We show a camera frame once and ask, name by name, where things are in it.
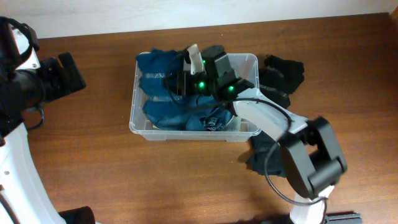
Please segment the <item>blue taped sweater bundle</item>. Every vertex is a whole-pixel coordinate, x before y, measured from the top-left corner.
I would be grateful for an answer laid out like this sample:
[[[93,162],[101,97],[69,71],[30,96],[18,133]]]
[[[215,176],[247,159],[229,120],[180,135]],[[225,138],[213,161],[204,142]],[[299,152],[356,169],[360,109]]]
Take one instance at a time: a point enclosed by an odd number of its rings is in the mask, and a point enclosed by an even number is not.
[[[142,76],[139,87],[147,96],[143,112],[147,119],[158,128],[168,131],[203,131],[205,128],[198,115],[185,111],[176,105],[164,87],[166,74],[183,70],[181,59],[175,60],[178,52],[154,49],[150,53],[139,54],[136,61]]]

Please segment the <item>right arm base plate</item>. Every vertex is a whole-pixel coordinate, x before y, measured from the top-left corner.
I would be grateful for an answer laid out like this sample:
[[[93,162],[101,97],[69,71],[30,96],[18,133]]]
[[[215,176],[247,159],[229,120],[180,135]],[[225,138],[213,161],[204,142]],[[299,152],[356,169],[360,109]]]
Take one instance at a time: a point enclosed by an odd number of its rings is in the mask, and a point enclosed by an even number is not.
[[[363,224],[358,213],[326,215],[325,224]]]

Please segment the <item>clear plastic storage container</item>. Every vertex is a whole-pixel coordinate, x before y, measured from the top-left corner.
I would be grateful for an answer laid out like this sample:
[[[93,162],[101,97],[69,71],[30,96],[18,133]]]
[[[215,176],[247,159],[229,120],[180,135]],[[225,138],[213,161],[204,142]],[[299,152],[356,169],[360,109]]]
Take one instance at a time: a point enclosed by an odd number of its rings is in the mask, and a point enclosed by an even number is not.
[[[259,87],[259,60],[254,54],[228,54],[231,66],[237,74]],[[129,129],[132,133],[141,135],[148,141],[166,140],[201,140],[201,141],[232,141],[245,142],[252,136],[260,134],[255,124],[243,119],[235,118],[233,121],[240,125],[236,131],[165,131],[156,129],[146,118],[142,108],[147,100],[146,94],[139,87],[142,72],[135,68],[134,86],[131,101],[131,115]]]

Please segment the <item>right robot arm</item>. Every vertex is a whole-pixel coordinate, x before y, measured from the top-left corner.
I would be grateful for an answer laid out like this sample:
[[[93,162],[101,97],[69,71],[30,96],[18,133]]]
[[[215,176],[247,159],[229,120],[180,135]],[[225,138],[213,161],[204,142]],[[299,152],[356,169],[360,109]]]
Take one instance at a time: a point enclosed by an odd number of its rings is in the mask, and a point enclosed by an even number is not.
[[[273,191],[293,205],[287,223],[338,223],[328,216],[328,198],[348,165],[331,124],[323,117],[309,120],[264,96],[259,87],[232,67],[223,46],[199,51],[192,45],[177,52],[167,65],[164,85],[176,77],[170,96],[186,93],[212,96],[223,107],[268,134],[274,141],[264,159],[268,165],[274,151],[282,156],[286,178],[295,191],[290,199],[267,180]]]

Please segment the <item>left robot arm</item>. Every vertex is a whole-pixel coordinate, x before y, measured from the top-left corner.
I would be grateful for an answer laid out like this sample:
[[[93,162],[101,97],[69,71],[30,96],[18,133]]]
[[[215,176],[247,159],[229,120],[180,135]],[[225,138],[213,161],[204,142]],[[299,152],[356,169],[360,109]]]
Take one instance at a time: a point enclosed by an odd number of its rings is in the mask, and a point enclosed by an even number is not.
[[[39,49],[33,28],[1,17],[1,223],[95,223],[88,206],[56,211],[30,153],[44,104],[86,87],[70,53],[39,60]]]

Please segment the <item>black taped garment bundle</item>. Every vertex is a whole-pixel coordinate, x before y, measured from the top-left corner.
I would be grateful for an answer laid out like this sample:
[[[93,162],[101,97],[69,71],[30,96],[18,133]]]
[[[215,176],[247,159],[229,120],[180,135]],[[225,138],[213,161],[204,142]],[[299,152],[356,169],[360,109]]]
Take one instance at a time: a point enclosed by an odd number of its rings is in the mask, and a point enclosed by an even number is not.
[[[265,175],[264,162],[268,153],[273,149],[272,155],[268,158],[267,174],[285,177],[282,156],[279,145],[265,132],[250,138],[253,154],[246,160],[246,164],[259,175]]]
[[[293,94],[304,81],[304,64],[295,60],[284,60],[267,55],[265,67],[259,70],[261,93],[279,106],[290,106],[289,95]]]

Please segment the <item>light blue jeans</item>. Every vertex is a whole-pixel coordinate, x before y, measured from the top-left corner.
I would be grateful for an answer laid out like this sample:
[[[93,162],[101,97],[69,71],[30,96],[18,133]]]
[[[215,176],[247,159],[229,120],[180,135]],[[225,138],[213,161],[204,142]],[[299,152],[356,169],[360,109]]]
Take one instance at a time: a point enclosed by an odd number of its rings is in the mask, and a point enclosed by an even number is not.
[[[192,116],[186,120],[174,117],[153,124],[157,129],[167,131],[240,131],[241,120],[235,116],[229,119],[219,117],[199,118]]]

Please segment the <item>dark blue jeans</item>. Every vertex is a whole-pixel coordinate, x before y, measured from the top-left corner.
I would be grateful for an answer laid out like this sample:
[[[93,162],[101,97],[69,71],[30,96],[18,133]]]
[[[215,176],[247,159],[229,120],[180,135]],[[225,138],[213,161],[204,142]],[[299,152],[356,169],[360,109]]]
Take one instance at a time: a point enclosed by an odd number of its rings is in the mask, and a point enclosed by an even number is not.
[[[201,107],[215,105],[212,96],[194,95],[184,98],[185,106]],[[184,114],[182,128],[184,131],[223,131],[233,115],[220,106],[188,111]]]

